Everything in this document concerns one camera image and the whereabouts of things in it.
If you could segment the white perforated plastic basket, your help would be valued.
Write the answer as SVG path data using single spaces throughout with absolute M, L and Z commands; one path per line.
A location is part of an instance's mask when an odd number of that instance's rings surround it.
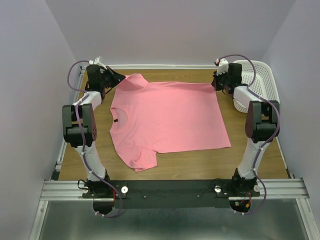
M 279 95 L 273 72 L 271 68 L 264 62 L 247 60 L 236 60 L 237 64 L 242 65 L 242 84 L 235 88 L 233 94 L 234 107 L 241 113 L 246 113 L 249 101 L 256 101 L 258 98 L 248 93 L 247 86 L 256 95 L 263 97 L 269 101 L 279 101 Z

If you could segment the pink t shirt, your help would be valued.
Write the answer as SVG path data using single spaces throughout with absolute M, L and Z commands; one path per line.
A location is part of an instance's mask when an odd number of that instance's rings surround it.
M 148 82 L 125 77 L 110 106 L 111 139 L 136 172 L 157 166 L 157 154 L 231 146 L 215 89 L 210 83 Z

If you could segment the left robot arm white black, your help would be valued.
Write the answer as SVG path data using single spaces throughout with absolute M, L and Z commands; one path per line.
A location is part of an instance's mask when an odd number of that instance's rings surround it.
M 94 111 L 125 76 L 97 61 L 88 62 L 86 73 L 88 80 L 84 89 L 71 87 L 72 90 L 82 92 L 82 97 L 62 107 L 63 138 L 76 150 L 84 164 L 87 179 L 84 186 L 80 187 L 83 194 L 89 198 L 120 198 L 98 154 Z

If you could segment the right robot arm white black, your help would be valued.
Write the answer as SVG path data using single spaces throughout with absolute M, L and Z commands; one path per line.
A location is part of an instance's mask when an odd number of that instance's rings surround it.
M 248 193 L 259 195 L 257 189 L 258 168 L 270 142 L 279 134 L 280 104 L 254 93 L 242 82 L 242 65 L 229 63 L 226 59 L 215 62 L 218 67 L 213 74 L 212 86 L 216 91 L 226 92 L 246 109 L 245 134 L 247 144 L 241 163 L 231 179 L 214 181 L 218 198 L 244 197 Z

